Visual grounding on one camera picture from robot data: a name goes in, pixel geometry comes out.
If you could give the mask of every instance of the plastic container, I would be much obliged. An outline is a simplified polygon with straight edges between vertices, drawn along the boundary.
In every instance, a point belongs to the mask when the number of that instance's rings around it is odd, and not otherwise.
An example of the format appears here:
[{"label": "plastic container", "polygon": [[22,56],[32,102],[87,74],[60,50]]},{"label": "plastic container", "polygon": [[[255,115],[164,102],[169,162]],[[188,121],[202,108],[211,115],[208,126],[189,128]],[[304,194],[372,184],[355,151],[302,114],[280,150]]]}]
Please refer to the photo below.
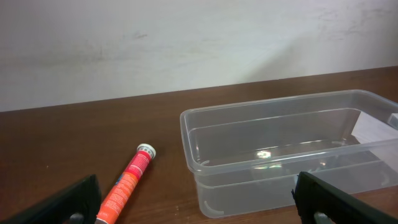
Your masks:
[{"label": "plastic container", "polygon": [[394,113],[397,103],[362,90],[184,111],[200,210],[217,218],[293,205],[300,171],[349,194],[397,185]]}]

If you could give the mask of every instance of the wooden table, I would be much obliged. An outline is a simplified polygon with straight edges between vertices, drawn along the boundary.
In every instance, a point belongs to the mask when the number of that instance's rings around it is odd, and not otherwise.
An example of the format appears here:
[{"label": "wooden table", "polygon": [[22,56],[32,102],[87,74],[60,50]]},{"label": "wooden table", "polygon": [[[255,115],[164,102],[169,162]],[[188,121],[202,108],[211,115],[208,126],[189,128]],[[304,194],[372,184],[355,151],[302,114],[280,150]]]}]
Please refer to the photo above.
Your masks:
[{"label": "wooden table", "polygon": [[[118,223],[300,223],[294,206],[221,219],[202,215],[183,153],[181,112],[349,89],[398,101],[397,84],[398,67],[389,67],[0,113],[0,219],[88,174],[108,193],[146,142],[157,156]],[[357,197],[398,217],[398,187]]]}]

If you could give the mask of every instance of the orange tube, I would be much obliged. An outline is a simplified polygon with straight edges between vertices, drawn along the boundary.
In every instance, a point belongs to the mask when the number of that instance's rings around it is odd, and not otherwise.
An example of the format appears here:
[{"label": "orange tube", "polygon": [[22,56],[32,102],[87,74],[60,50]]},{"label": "orange tube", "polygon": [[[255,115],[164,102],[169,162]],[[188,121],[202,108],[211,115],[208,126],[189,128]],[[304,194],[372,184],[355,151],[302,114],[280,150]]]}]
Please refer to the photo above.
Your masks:
[{"label": "orange tube", "polygon": [[142,173],[155,155],[156,151],[152,146],[148,144],[138,146],[137,154],[101,204],[95,224],[114,224],[116,222]]}]

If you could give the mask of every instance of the transparent storage box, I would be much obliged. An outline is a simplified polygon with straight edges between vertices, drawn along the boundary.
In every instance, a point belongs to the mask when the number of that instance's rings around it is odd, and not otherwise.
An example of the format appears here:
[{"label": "transparent storage box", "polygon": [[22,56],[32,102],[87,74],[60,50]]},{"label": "transparent storage box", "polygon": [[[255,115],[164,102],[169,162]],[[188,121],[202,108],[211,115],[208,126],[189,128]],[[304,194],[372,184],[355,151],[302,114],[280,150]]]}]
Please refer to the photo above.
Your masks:
[{"label": "transparent storage box", "polygon": [[184,111],[200,209],[217,218],[293,205],[300,171],[349,194],[397,185],[396,113],[362,90]]}]

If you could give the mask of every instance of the white wall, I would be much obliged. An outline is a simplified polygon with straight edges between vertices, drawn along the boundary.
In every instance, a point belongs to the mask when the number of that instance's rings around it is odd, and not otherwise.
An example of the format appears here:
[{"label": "white wall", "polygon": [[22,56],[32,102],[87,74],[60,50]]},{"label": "white wall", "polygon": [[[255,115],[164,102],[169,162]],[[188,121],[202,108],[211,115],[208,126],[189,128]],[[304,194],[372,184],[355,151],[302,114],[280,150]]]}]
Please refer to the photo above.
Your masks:
[{"label": "white wall", "polygon": [[0,111],[392,65],[396,0],[0,1]]}]

